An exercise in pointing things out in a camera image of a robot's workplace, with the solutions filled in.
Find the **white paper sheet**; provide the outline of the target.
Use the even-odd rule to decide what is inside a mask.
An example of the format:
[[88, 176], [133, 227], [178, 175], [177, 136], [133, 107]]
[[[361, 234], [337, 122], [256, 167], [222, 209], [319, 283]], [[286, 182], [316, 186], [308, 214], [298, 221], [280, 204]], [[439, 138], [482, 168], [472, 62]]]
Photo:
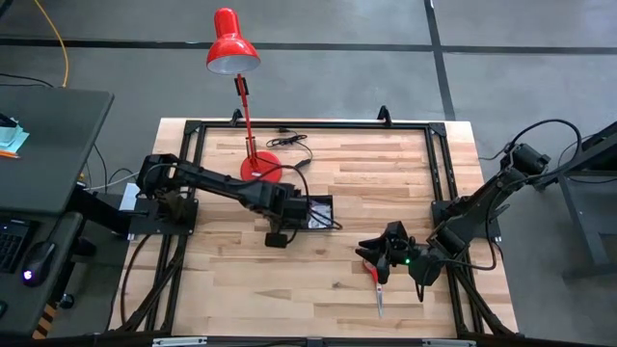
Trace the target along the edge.
[[122, 194], [120, 211], [134, 211], [140, 193], [139, 187], [135, 183], [128, 183]]

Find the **black desk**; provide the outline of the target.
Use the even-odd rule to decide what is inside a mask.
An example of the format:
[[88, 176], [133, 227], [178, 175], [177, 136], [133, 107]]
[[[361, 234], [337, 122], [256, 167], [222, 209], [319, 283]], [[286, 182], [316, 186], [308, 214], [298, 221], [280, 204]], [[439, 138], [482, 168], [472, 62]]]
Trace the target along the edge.
[[113, 100], [108, 92], [0, 87], [0, 113], [29, 135], [17, 158], [0, 158], [0, 218], [36, 221], [31, 241], [55, 245], [49, 275], [36, 287], [24, 284], [20, 269], [0, 272], [0, 301], [8, 305], [0, 344], [37, 329], [83, 223], [67, 204]]

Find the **black computer mouse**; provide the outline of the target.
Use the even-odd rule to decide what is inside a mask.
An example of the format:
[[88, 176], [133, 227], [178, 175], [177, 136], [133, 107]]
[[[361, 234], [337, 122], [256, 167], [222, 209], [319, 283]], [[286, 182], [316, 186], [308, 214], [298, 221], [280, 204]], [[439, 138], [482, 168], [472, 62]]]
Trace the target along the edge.
[[51, 241], [41, 241], [32, 246], [21, 268], [24, 285], [36, 287], [47, 279], [55, 251], [56, 244]]

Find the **black metal stand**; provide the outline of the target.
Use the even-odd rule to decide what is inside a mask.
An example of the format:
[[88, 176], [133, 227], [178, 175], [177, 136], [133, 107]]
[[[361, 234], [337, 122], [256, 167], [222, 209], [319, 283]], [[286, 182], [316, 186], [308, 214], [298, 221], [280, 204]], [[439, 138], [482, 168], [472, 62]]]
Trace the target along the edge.
[[536, 185], [538, 191], [556, 183], [575, 230], [582, 236], [589, 263], [563, 273], [564, 280], [617, 275], [617, 255], [608, 242], [617, 242], [617, 121], [567, 146], [572, 156], [560, 156], [556, 173]]

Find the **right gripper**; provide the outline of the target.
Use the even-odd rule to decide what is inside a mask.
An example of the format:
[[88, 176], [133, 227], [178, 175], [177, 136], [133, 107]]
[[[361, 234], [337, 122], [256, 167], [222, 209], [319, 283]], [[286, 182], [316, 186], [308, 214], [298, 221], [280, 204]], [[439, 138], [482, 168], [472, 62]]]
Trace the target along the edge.
[[410, 236], [401, 221], [390, 222], [385, 235], [362, 240], [355, 253], [369, 263], [378, 263], [385, 254], [380, 250], [386, 246], [386, 259], [391, 266], [409, 265], [419, 257], [419, 248], [413, 236]]

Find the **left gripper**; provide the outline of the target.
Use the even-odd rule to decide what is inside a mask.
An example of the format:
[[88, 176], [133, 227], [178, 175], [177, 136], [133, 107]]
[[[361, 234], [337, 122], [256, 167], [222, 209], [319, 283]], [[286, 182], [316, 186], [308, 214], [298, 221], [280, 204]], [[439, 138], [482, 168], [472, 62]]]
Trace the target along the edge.
[[268, 217], [272, 231], [305, 229], [320, 227], [321, 223], [315, 218], [309, 220], [309, 208], [319, 208], [317, 200], [308, 202], [299, 189], [293, 185], [276, 185], [268, 207]]

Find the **silver aluminium bracket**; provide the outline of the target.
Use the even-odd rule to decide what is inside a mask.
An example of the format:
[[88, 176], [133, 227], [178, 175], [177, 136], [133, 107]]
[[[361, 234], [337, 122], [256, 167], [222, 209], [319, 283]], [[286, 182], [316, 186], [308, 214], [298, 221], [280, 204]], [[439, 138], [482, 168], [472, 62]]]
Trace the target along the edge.
[[462, 339], [423, 339], [422, 347], [477, 347], [476, 342]]
[[170, 336], [153, 339], [151, 347], [202, 347], [206, 345], [206, 336]]

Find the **black mesh desk organizer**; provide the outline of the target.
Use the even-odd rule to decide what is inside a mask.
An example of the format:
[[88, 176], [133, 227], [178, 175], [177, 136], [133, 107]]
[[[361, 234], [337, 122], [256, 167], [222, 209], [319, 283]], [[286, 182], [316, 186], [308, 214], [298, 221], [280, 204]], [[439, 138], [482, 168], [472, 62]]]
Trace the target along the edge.
[[[305, 229], [292, 229], [291, 231], [293, 231], [293, 230], [308, 230], [308, 231], [311, 231], [311, 230], [324, 230], [324, 229], [339, 229], [340, 228], [340, 224], [334, 218], [334, 198], [332, 196], [330, 196], [330, 195], [310, 196], [310, 197], [308, 197], [308, 205], [309, 205], [309, 202], [311, 200], [317, 200], [320, 203], [328, 204], [328, 205], [330, 205], [332, 207], [332, 223], [333, 223], [332, 226], [329, 227], [329, 228], [314, 229], [314, 228], [310, 228], [309, 225], [308, 225], [308, 227], [305, 228]], [[269, 228], [270, 228], [271, 232], [279, 232], [279, 231], [272, 231], [271, 230], [270, 222], [267, 219], [267, 217], [268, 217], [268, 209], [259, 210], [259, 213], [268, 221]]]

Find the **red desk lamp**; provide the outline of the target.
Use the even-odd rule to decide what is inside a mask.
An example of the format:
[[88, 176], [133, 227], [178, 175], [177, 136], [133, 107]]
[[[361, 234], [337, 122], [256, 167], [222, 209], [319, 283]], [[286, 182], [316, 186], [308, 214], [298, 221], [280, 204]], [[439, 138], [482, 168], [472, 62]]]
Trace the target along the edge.
[[213, 73], [234, 75], [247, 129], [248, 152], [240, 166], [241, 178], [245, 181], [261, 178], [277, 183], [282, 178], [281, 161], [272, 152], [258, 150], [256, 147], [248, 102], [248, 84], [243, 76], [259, 66], [260, 57], [254, 46], [243, 37], [239, 16], [232, 8], [220, 8], [216, 11], [214, 28], [216, 40], [209, 48], [206, 68]]

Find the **teal paper stack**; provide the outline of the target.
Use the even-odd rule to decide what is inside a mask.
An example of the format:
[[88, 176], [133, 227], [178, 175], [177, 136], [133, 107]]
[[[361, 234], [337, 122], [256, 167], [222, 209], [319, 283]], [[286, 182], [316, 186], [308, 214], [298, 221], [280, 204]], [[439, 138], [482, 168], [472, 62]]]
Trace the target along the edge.
[[0, 113], [0, 150], [17, 153], [28, 137], [17, 120]]

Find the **black aluminium table frame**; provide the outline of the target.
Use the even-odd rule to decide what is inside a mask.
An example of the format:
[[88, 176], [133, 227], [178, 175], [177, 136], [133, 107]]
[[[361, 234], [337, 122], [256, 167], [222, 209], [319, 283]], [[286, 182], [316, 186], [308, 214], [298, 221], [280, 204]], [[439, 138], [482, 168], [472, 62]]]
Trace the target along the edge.
[[484, 181], [466, 121], [256, 120], [260, 145], [281, 127], [307, 135], [313, 159], [283, 180], [334, 198], [335, 231], [299, 233], [285, 249], [264, 245], [268, 223], [238, 202], [197, 192], [194, 233], [175, 284], [176, 335], [450, 338], [446, 277], [423, 299], [404, 267], [391, 271], [379, 317], [357, 244], [401, 221], [416, 239], [432, 228], [433, 200], [468, 195]]

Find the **red-handled scissors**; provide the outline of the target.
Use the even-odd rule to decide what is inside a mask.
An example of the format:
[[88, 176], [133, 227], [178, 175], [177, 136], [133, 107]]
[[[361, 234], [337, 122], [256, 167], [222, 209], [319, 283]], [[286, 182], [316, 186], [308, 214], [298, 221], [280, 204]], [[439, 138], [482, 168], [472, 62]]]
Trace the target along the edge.
[[362, 262], [364, 269], [371, 275], [375, 284], [376, 302], [379, 317], [384, 316], [384, 304], [383, 304], [383, 286], [379, 283], [377, 269], [367, 260]]

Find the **black keyboard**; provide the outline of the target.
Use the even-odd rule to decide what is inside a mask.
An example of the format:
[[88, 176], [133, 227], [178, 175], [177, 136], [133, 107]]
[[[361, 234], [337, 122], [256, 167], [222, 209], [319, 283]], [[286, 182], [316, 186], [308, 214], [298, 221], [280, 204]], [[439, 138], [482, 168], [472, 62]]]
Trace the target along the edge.
[[0, 220], [0, 273], [12, 273], [31, 235], [31, 224], [22, 220]]

